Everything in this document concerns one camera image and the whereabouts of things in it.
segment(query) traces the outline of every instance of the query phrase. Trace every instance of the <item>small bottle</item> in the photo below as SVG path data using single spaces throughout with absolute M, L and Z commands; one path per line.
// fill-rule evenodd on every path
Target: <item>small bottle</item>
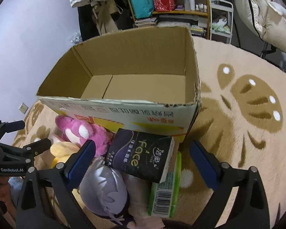
M 195 0 L 190 0 L 191 11 L 195 11 Z
M 190 0 L 184 0 L 184 8 L 185 8 L 185 11 L 191 10 Z

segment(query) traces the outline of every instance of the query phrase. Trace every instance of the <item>teal bag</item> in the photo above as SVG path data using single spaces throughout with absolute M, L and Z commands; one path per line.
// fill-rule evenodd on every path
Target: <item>teal bag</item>
M 154 11 L 153 0 L 130 0 L 136 19 L 148 18 Z

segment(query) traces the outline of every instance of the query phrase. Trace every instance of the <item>wall outlet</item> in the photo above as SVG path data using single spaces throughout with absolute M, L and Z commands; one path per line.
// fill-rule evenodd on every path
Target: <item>wall outlet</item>
M 22 103 L 19 107 L 19 111 L 22 112 L 23 114 L 25 114 L 28 109 L 29 109 L 29 107 L 26 106 L 24 103 Z

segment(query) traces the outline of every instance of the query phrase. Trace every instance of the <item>open cardboard box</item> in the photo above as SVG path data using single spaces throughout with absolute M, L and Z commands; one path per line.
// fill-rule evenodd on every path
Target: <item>open cardboard box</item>
M 122 127 L 182 142 L 198 113 L 199 82 L 189 30 L 148 27 L 73 46 L 37 96 L 59 114 L 113 132 Z

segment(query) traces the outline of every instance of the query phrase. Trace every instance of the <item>beige rug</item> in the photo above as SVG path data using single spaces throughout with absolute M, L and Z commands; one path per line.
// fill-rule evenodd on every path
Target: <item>beige rug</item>
M 234 46 L 194 38 L 201 82 L 202 107 L 180 150 L 182 181 L 174 221 L 193 224 L 212 191 L 200 177 L 188 153 L 188 144 L 198 139 L 220 161 L 232 167 L 258 168 L 266 190 L 271 227 L 286 210 L 286 74 L 265 60 Z M 14 146 L 23 147 L 55 132 L 56 113 L 40 102 L 25 118 Z M 40 156 L 37 168 L 47 163 Z M 218 225 L 232 208 L 232 192 Z M 85 209 L 94 225 L 114 225 Z

